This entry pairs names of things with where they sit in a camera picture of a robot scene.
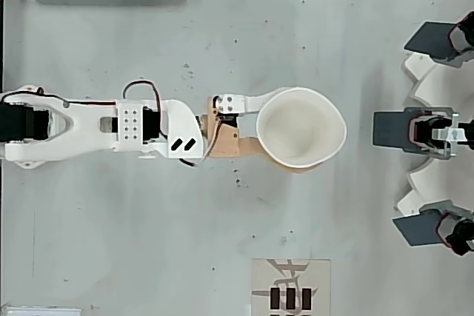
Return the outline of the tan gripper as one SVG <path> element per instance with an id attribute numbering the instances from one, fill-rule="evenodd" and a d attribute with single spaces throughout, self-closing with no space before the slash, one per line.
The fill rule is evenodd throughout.
<path id="1" fill-rule="evenodd" d="M 201 116 L 201 133 L 207 140 L 211 158 L 237 158 L 260 155 L 274 166 L 287 172 L 302 174 L 315 169 L 319 164 L 307 168 L 287 167 L 273 159 L 256 137 L 240 139 L 238 115 L 259 112 L 274 96 L 289 90 L 279 87 L 263 95 L 219 94 L 207 99 L 207 112 Z"/>

